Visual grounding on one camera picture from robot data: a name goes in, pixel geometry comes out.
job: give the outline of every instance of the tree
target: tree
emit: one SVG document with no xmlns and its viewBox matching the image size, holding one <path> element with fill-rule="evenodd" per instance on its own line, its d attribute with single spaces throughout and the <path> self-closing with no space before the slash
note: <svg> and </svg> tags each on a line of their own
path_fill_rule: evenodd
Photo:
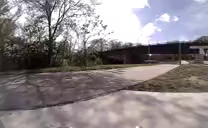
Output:
<svg viewBox="0 0 208 128">
<path fill-rule="evenodd" d="M 29 15 L 40 19 L 45 25 L 48 38 L 48 59 L 53 63 L 53 48 L 56 38 L 62 34 L 63 27 L 72 18 L 84 15 L 82 10 L 87 4 L 81 0 L 23 0 L 28 7 Z"/>
<path fill-rule="evenodd" d="M 111 40 L 109 42 L 109 50 L 115 50 L 122 48 L 123 43 L 117 40 Z"/>
<path fill-rule="evenodd" d="M 6 0 L 0 0 L 0 67 L 3 68 L 4 52 L 8 42 L 13 37 L 21 8 L 15 14 L 10 13 L 11 7 Z"/>
<path fill-rule="evenodd" d="M 194 42 L 196 43 L 208 43 L 208 36 L 201 36 L 197 38 Z"/>
<path fill-rule="evenodd" d="M 107 25 L 103 25 L 102 20 L 92 10 L 79 22 L 80 25 L 77 27 L 77 31 L 82 43 L 84 66 L 87 66 L 88 43 L 94 38 L 105 35 Z"/>
</svg>

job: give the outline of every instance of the tree trunk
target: tree trunk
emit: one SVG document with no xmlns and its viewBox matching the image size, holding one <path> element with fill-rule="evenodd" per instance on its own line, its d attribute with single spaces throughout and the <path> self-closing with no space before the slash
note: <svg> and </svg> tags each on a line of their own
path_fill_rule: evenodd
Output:
<svg viewBox="0 0 208 128">
<path fill-rule="evenodd" d="M 83 42 L 84 44 L 84 66 L 87 66 L 87 48 L 86 48 L 86 42 Z"/>
<path fill-rule="evenodd" d="M 53 37 L 52 37 L 52 29 L 51 29 L 51 19 L 48 20 L 49 27 L 49 43 L 48 43 L 48 62 L 49 66 L 53 65 L 52 54 L 53 54 Z"/>
</svg>

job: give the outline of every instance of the pole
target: pole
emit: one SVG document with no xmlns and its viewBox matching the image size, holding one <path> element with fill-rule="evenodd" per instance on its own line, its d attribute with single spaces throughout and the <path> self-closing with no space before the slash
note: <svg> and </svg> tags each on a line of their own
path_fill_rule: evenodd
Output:
<svg viewBox="0 0 208 128">
<path fill-rule="evenodd" d="M 179 42 L 179 65 L 182 64 L 182 48 L 181 43 Z"/>
</svg>

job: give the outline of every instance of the sky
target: sky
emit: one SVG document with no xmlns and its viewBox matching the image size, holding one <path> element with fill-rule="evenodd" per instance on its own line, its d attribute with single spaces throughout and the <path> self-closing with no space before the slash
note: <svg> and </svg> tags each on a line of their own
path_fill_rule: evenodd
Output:
<svg viewBox="0 0 208 128">
<path fill-rule="evenodd" d="M 112 39 L 132 43 L 193 40 L 208 35 L 208 0 L 98 0 Z"/>
</svg>

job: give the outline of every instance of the bare tree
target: bare tree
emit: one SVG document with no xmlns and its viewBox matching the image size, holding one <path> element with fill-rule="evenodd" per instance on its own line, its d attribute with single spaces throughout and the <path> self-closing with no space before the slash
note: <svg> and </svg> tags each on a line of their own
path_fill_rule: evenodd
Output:
<svg viewBox="0 0 208 128">
<path fill-rule="evenodd" d="M 86 4 L 81 0 L 23 0 L 30 15 L 46 24 L 48 35 L 48 59 L 52 65 L 53 47 L 56 38 L 62 34 L 63 26 L 71 18 L 82 15 Z"/>
<path fill-rule="evenodd" d="M 103 25 L 103 21 L 94 13 L 88 13 L 80 20 L 77 30 L 82 43 L 84 66 L 87 66 L 88 43 L 92 39 L 103 36 L 106 28 L 107 25 Z"/>
</svg>

